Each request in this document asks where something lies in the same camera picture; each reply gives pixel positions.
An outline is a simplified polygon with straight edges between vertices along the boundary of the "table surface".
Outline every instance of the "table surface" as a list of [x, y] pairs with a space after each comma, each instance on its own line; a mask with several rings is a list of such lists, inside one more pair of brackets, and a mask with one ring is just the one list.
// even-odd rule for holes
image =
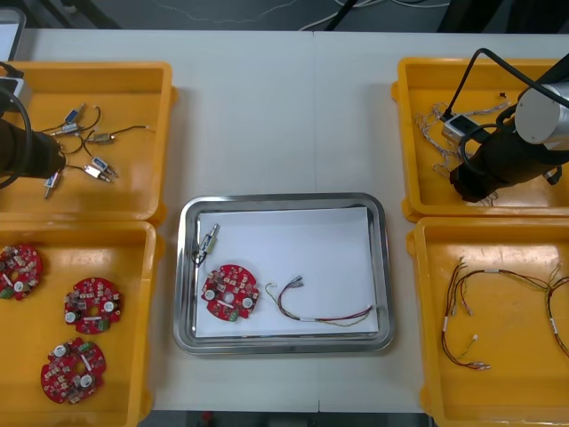
[[[164, 60], [172, 112], [150, 326], [155, 409], [420, 412], [421, 347], [390, 86], [405, 56], [559, 58], [569, 36], [27, 30], [20, 58]], [[172, 338], [176, 231], [201, 195], [363, 191], [383, 204], [396, 337], [382, 352], [198, 358]]]

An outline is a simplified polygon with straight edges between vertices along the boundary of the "red circuit board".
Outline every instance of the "red circuit board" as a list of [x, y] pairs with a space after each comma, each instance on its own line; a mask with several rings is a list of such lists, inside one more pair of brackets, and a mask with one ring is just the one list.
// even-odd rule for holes
[[0, 254], [0, 299], [19, 301], [39, 285], [44, 266], [30, 245], [7, 246]]
[[253, 274], [238, 265], [222, 265], [207, 275], [202, 299], [207, 309], [221, 320], [235, 322], [239, 317], [249, 318], [257, 301], [259, 290]]
[[105, 278], [85, 278], [65, 297], [65, 321], [80, 334], [100, 334], [121, 318], [121, 294]]
[[55, 403], [72, 405], [87, 399], [103, 385], [105, 357], [94, 342], [81, 338], [58, 345], [42, 367], [42, 388]]

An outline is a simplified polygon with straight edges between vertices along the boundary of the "metal connector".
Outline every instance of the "metal connector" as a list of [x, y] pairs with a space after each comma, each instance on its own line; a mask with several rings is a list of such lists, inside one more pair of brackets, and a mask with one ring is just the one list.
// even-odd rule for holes
[[57, 184], [59, 184], [60, 179], [61, 179], [61, 173], [59, 172], [54, 173], [52, 176], [50, 176], [47, 179], [47, 181], [44, 184], [44, 186], [47, 187], [44, 196], [45, 199], [47, 199], [52, 194], [52, 191], [54, 191], [55, 187], [57, 187]]
[[50, 133], [50, 136], [57, 136], [57, 135], [67, 135], [68, 133], [75, 133], [79, 132], [83, 129], [82, 126], [78, 125], [77, 123], [69, 123], [68, 125], [63, 125], [61, 130]]
[[81, 113], [83, 112], [84, 108], [85, 104], [83, 103], [79, 106], [78, 109], [72, 109], [71, 111], [69, 111], [69, 114], [65, 117], [65, 123], [67, 123], [68, 125], [75, 123], [81, 116]]
[[115, 135], [111, 135], [110, 133], [96, 133], [87, 141], [100, 145], [112, 144], [115, 142]]
[[196, 251], [192, 254], [192, 261], [199, 267], [204, 262], [205, 257], [213, 251], [213, 247], [217, 242], [217, 235], [220, 232], [220, 225], [214, 224], [212, 231], [207, 233], [204, 237], [204, 241], [199, 246], [199, 252]]
[[104, 182], [112, 182], [110, 180], [110, 178], [107, 177], [106, 174], [104, 174], [102, 171], [100, 171], [99, 169], [97, 169], [96, 167], [93, 167], [91, 165], [85, 166], [83, 168], [83, 171], [85, 173], [87, 173], [89, 176], [91, 176], [92, 178], [95, 178], [97, 180], [104, 181]]
[[99, 168], [102, 172], [108, 173], [109, 175], [114, 176], [115, 178], [118, 178], [118, 173], [115, 172], [115, 169], [113, 169], [111, 167], [111, 165], [109, 165], [107, 162], [105, 162], [102, 158], [93, 157], [91, 159], [91, 163], [94, 166], [96, 166], [97, 168]]

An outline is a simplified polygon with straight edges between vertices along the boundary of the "white paper sheet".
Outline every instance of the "white paper sheet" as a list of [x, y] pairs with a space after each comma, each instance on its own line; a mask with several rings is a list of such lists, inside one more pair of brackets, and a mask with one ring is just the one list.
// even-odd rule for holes
[[8, 60], [18, 33], [18, 24], [0, 23], [0, 60]]
[[[202, 236], [219, 223], [218, 242], [200, 268], [196, 336], [344, 334], [377, 332], [375, 310], [349, 327], [299, 322], [283, 316], [265, 292], [276, 294], [297, 275], [305, 286], [289, 289], [284, 306], [303, 318], [347, 316], [375, 304], [367, 212], [364, 207], [311, 211], [204, 213]], [[226, 322], [201, 299], [207, 273], [238, 264], [257, 279], [260, 300], [252, 315]]]

